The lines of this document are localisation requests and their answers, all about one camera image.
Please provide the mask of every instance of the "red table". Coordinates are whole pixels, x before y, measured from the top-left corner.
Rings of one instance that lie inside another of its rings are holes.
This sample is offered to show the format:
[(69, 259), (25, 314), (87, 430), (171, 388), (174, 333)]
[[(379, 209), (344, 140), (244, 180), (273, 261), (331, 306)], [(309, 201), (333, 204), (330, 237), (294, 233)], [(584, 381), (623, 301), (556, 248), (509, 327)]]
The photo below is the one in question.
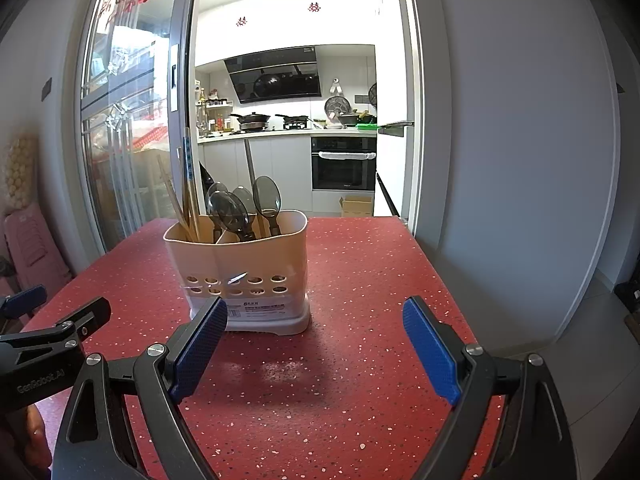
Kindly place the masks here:
[[(69, 283), (27, 326), (51, 326), (95, 296), (111, 321), (84, 348), (108, 359), (164, 342), (189, 307), (155, 220)], [(227, 333), (180, 410), (222, 479), (409, 479), (449, 413), (402, 327), (422, 296), (474, 340), (452, 297), (396, 218), (313, 218), (308, 228), (312, 323), (296, 336)], [(68, 398), (39, 404), (52, 449)], [(165, 478), (136, 398), (133, 430), (154, 478)], [(481, 473), (495, 435), (494, 403), (466, 477)]]

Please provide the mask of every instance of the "white countertop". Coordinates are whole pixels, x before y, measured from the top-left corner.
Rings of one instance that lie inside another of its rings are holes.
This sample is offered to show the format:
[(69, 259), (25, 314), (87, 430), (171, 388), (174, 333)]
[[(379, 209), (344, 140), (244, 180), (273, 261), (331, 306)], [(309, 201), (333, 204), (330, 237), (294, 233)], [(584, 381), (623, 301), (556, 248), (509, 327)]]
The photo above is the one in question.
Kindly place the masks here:
[(254, 132), (250, 134), (225, 134), (220, 137), (198, 137), (198, 144), (205, 144), (206, 142), (217, 142), (219, 140), (229, 139), (252, 139), (254, 137), (277, 137), (277, 136), (291, 136), (291, 135), (311, 135), (314, 137), (377, 137), (378, 133), (375, 130), (359, 130), (357, 128), (344, 128), (341, 130), (319, 130), (306, 129), (306, 130), (267, 130), (264, 132)]

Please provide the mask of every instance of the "utensil holder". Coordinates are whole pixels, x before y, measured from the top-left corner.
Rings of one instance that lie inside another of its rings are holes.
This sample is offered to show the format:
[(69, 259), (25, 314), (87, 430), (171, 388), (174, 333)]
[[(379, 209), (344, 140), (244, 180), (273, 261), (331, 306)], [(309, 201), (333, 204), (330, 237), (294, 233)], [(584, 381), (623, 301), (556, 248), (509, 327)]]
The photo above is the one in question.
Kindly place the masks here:
[[(199, 216), (202, 243), (188, 242), (184, 228), (176, 223), (164, 234), (172, 264), (189, 301), (191, 319), (205, 304), (221, 297), (228, 307), (229, 331), (271, 332), (292, 335), (309, 324), (306, 297), (306, 226), (300, 211), (281, 211), (282, 234), (251, 242), (224, 231), (213, 243), (213, 222)], [(258, 216), (257, 222), (268, 222)], [(237, 282), (232, 278), (246, 273)]]

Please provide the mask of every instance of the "oven handle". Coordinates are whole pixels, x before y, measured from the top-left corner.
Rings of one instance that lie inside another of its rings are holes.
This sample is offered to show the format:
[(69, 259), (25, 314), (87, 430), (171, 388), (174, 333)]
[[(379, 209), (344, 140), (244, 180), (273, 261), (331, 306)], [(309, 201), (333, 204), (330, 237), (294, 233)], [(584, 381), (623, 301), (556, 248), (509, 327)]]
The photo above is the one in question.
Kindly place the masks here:
[(376, 153), (339, 153), (339, 152), (317, 152), (311, 155), (317, 155), (326, 160), (373, 160)]

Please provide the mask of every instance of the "blue gripper pad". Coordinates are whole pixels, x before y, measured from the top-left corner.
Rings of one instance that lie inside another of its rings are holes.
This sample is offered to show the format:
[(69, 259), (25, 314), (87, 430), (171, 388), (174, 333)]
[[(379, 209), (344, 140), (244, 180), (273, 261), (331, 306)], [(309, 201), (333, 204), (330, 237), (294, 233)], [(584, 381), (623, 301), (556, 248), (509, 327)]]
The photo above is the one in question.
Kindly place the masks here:
[[(173, 385), (169, 390), (169, 396), (176, 404), (180, 404), (185, 397), (192, 396), (196, 391), (200, 378), (225, 332), (226, 316), (225, 301), (216, 300), (216, 306), (200, 322), (176, 359)], [(199, 316), (196, 316), (192, 323), (197, 323), (198, 318)]]
[(435, 392), (455, 406), (462, 390), (456, 362), (413, 298), (404, 302), (402, 323)]
[(18, 319), (46, 301), (47, 289), (43, 285), (36, 285), (7, 298), (0, 307), (0, 314), (7, 319)]

